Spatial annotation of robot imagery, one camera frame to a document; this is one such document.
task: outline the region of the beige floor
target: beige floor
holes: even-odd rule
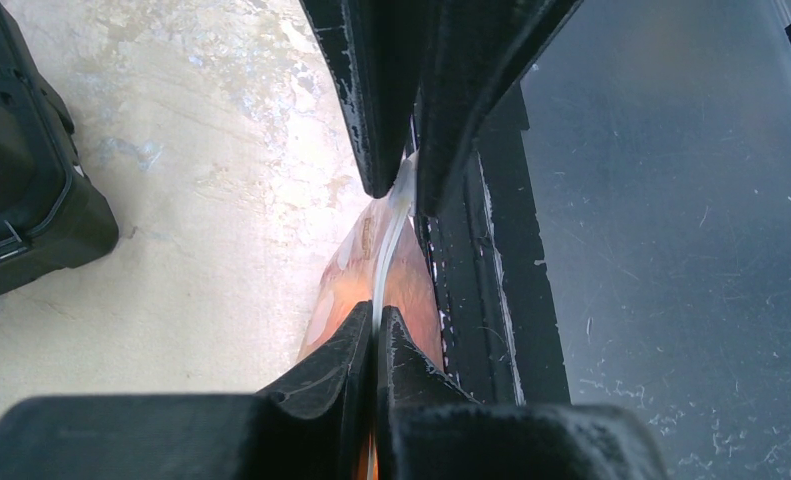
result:
[[[368,202],[297,0],[4,4],[121,240],[0,297],[0,415],[30,395],[279,376]]]

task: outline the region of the plastic bag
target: plastic bag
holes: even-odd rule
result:
[[[393,214],[389,196],[373,200],[331,258],[321,276],[299,360],[326,342],[358,302],[371,300],[375,266]],[[442,340],[433,284],[412,232],[405,220],[389,265],[383,303],[398,307],[413,342],[441,370]]]

